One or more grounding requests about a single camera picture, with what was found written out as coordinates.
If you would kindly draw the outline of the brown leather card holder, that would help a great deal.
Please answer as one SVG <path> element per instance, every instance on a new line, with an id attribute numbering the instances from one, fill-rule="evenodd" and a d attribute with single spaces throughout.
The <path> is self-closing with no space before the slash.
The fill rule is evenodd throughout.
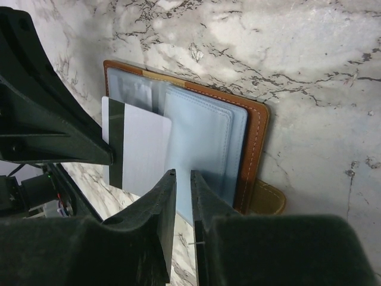
<path id="1" fill-rule="evenodd" d="M 105 97 L 171 120 L 165 171 L 177 174 L 176 210 L 192 221 L 191 171 L 239 213 L 278 215 L 283 192 L 257 179 L 269 109 L 196 83 L 104 61 Z"/>

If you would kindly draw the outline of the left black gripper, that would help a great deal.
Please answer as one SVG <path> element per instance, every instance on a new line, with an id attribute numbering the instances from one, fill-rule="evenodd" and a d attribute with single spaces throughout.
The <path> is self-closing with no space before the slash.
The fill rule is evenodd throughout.
<path id="1" fill-rule="evenodd" d="M 1 176 L 1 217 L 27 217 L 52 201 L 62 217 L 101 216 L 59 163 L 111 165 L 99 124 L 65 87 L 48 60 L 29 13 L 1 8 L 1 160 L 49 163 L 17 182 Z"/>

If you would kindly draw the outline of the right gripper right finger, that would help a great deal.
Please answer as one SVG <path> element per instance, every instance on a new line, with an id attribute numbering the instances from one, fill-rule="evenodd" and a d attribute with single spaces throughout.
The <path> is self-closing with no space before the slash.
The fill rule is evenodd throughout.
<path id="1" fill-rule="evenodd" d="M 190 174 L 199 285 L 377 285 L 350 225 L 333 215 L 242 215 Z"/>

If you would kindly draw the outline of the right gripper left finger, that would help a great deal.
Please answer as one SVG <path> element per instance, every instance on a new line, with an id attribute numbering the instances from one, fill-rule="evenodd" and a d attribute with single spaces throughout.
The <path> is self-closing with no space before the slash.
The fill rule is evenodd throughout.
<path id="1" fill-rule="evenodd" d="M 165 285 L 171 276 L 176 172 L 98 222 L 1 220 L 2 285 Z"/>

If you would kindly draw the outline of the white black-striped credit card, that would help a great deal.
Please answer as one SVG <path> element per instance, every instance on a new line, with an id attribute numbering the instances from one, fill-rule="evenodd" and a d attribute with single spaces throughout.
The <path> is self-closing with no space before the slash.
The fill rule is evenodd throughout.
<path id="1" fill-rule="evenodd" d="M 137 196 L 165 174 L 171 120 L 134 105 L 102 98 L 102 138 L 114 152 L 104 182 Z"/>

